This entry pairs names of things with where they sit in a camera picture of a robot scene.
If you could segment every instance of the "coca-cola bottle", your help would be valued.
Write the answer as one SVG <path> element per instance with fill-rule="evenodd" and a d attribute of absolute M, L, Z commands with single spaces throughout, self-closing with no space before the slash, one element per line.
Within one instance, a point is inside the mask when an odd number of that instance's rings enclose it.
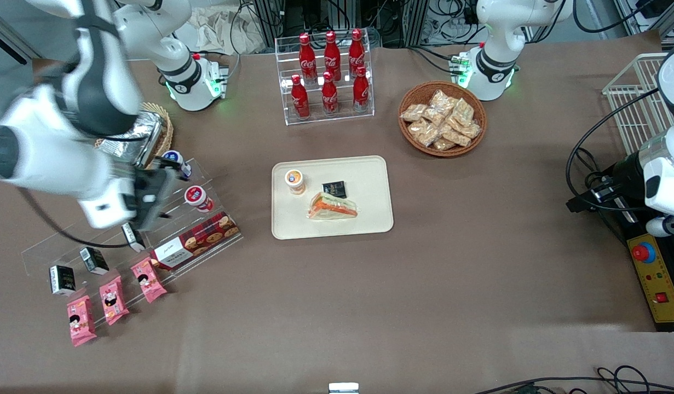
<path fill-rule="evenodd" d="M 339 57 L 339 48 L 337 47 L 337 33 L 332 30 L 327 32 L 327 46 L 325 47 L 325 68 L 332 74 L 334 80 L 342 79 L 341 58 Z"/>
<path fill-rule="evenodd" d="M 337 102 L 337 87 L 332 82 L 332 73 L 324 72 L 322 76 L 325 78 L 325 83 L 322 85 L 322 109 L 324 109 L 326 117 L 334 117 L 339 112 L 339 102 Z"/>
<path fill-rule="evenodd" d="M 367 109 L 368 80 L 366 79 L 366 67 L 358 66 L 356 68 L 356 79 L 354 79 L 354 110 L 366 112 Z"/>
<path fill-rule="evenodd" d="M 307 33 L 301 33 L 299 40 L 298 59 L 300 60 L 302 78 L 305 80 L 305 85 L 317 85 L 317 65 L 315 64 L 315 51 L 310 47 L 310 36 Z"/>
<path fill-rule="evenodd" d="M 291 77 L 293 87 L 291 88 L 291 97 L 293 106 L 297 112 L 297 119 L 305 120 L 310 117 L 310 104 L 307 102 L 307 90 L 300 83 L 300 75 L 294 74 Z"/>
<path fill-rule="evenodd" d="M 352 46 L 349 47 L 349 77 L 356 78 L 356 68 L 364 65 L 364 44 L 361 42 L 361 29 L 352 30 Z"/>

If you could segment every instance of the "yellow control panel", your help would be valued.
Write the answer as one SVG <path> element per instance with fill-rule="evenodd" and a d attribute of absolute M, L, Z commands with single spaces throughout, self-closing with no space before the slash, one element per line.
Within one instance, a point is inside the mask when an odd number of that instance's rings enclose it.
<path fill-rule="evenodd" d="M 644 234 L 626 243 L 653 320 L 657 323 L 674 322 L 674 286 L 655 238 Z"/>

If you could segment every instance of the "beige tray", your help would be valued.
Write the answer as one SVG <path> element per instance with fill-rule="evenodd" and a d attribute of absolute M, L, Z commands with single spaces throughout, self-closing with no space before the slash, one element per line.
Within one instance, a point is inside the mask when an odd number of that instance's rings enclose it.
<path fill-rule="evenodd" d="M 307 183 L 302 195 L 292 195 L 284 181 L 298 169 Z M 310 220 L 310 200 L 322 184 L 344 181 L 347 199 L 359 207 L 353 219 Z M 379 155 L 341 159 L 292 161 L 274 165 L 271 192 L 271 232 L 280 240 L 335 235 L 385 233 L 393 227 L 388 168 Z"/>

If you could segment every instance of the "red cookie package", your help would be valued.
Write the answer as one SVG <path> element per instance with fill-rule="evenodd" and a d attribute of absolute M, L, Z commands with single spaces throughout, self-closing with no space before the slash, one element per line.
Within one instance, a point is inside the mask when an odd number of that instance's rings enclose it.
<path fill-rule="evenodd" d="M 145 295 L 147 302 L 151 303 L 160 295 L 166 294 L 166 290 L 164 287 L 162 287 L 162 284 L 159 283 L 157 274 L 154 272 L 151 257 L 147 257 L 141 262 L 135 264 L 132 266 L 131 270 L 137 278 L 137 282 L 139 282 L 142 293 Z"/>
<path fill-rule="evenodd" d="M 69 335 L 74 347 L 96 338 L 89 296 L 83 296 L 76 301 L 69 302 L 67 313 L 69 314 Z"/>
<path fill-rule="evenodd" d="M 111 282 L 102 285 L 99 292 L 103 303 L 103 315 L 108 325 L 114 324 L 120 317 L 129 314 L 130 311 L 127 310 L 125 301 L 122 299 L 122 282 L 119 275 Z"/>

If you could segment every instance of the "table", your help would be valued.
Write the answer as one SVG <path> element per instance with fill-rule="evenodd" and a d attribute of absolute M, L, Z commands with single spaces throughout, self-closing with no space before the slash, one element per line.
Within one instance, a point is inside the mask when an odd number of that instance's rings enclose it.
<path fill-rule="evenodd" d="M 625 362 L 674 384 L 674 333 L 652 332 L 627 251 L 599 218 L 564 206 L 567 155 L 608 111 L 600 89 L 658 50 L 653 33 L 529 45 L 512 87 L 485 104 L 484 141 L 456 159 L 400 135 L 400 98 L 442 78 L 407 50 L 374 51 L 374 118 L 291 128 L 271 57 L 242 57 L 229 98 L 198 113 L 134 62 L 146 99 L 174 120 L 176 149 L 214 176 L 245 239 L 74 349 L 61 300 L 20 261 L 51 230 L 1 184 L 0 392 L 324 392 L 332 381 L 475 392 Z M 601 165 L 622 156 L 615 130 L 597 134 L 587 147 Z M 390 232 L 273 239 L 274 164 L 372 154 L 389 168 Z M 72 199 L 38 196 L 62 224 L 82 217 Z"/>

